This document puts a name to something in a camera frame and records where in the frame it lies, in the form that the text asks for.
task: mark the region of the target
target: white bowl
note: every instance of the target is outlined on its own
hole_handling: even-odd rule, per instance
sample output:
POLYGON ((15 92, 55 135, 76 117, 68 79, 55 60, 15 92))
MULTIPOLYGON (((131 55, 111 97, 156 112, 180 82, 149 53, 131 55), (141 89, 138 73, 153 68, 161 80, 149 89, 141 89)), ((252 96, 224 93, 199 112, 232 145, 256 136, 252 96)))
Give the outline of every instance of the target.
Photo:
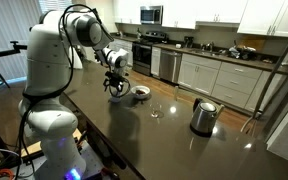
POLYGON ((146 86, 134 86, 134 87, 132 87, 131 92, 136 99, 145 99, 149 96, 151 91, 150 91, 150 88, 148 88, 146 86), (145 92, 145 94, 138 94, 138 93, 136 93, 137 90, 141 90, 141 91, 145 92))

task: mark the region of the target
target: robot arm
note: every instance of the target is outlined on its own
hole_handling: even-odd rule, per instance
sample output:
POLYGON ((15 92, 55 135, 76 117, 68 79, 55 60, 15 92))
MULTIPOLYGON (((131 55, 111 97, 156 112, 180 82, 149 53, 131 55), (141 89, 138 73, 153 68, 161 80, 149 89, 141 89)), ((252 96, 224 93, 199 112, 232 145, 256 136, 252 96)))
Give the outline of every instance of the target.
POLYGON ((28 74, 24 98, 19 104, 22 121, 18 139, 21 149, 27 122, 29 129, 41 140, 47 160, 36 171, 36 179, 61 179, 70 170, 76 170, 82 176, 86 168, 72 136, 77 127, 77 118, 59 102, 59 95, 69 85, 73 75, 74 59, 67 60, 69 47, 92 47, 98 59, 109 65, 104 86, 110 88, 113 97, 122 96, 123 83, 128 83, 123 77, 128 54, 124 50, 115 52, 106 48, 113 38, 102 25, 97 12, 92 9, 87 13, 67 10, 58 13, 58 18, 51 17, 49 13, 44 17, 45 23, 35 25, 29 35, 28 74), (45 19, 48 16, 56 19, 57 23, 48 24, 45 19))

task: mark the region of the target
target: microwave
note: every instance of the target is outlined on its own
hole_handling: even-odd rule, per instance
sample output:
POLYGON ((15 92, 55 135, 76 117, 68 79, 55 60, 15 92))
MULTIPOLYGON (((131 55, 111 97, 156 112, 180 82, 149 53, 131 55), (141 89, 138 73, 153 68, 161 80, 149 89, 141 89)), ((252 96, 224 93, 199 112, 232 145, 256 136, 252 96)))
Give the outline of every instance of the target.
POLYGON ((162 24, 163 6, 141 6, 142 24, 162 24))

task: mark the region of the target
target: window blinds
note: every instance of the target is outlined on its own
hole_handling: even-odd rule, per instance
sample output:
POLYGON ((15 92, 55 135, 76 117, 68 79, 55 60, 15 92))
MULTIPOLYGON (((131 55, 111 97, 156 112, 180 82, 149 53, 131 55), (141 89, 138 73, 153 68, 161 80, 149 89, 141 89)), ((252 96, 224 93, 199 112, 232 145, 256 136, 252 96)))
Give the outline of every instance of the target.
POLYGON ((45 13, 49 10, 65 10, 68 6, 72 5, 71 0, 39 0, 42 12, 45 13))
MULTIPOLYGON (((41 14, 38 0, 0 0, 0 51, 13 49, 13 40, 27 44, 29 28, 41 14)), ((0 72, 5 79, 26 76, 26 51, 0 57, 0 72)))

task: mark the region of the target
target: glass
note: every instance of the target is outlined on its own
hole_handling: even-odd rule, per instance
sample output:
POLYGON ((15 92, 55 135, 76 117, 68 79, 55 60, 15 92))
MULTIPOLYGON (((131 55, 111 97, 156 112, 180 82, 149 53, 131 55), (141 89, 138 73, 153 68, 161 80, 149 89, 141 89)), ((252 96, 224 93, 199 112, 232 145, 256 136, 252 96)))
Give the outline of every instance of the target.
POLYGON ((162 105, 158 102, 152 102, 150 104, 150 111, 151 111, 151 116, 158 118, 161 114, 161 109, 162 109, 162 105))

